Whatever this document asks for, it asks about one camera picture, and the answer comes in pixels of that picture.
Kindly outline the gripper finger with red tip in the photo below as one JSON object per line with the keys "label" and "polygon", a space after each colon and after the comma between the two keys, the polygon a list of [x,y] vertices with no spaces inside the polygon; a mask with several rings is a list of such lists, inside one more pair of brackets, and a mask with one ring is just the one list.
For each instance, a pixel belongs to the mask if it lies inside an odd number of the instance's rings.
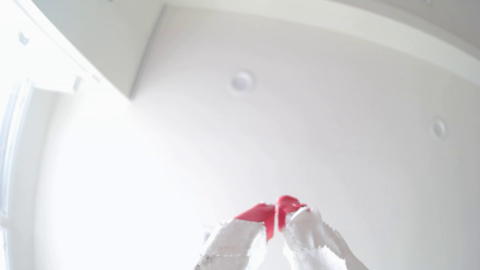
{"label": "gripper finger with red tip", "polygon": [[277,200],[278,229],[292,270],[367,270],[344,238],[322,220],[320,212],[297,198]]}
{"label": "gripper finger with red tip", "polygon": [[276,206],[258,203],[210,233],[195,270],[257,270],[275,230]]}

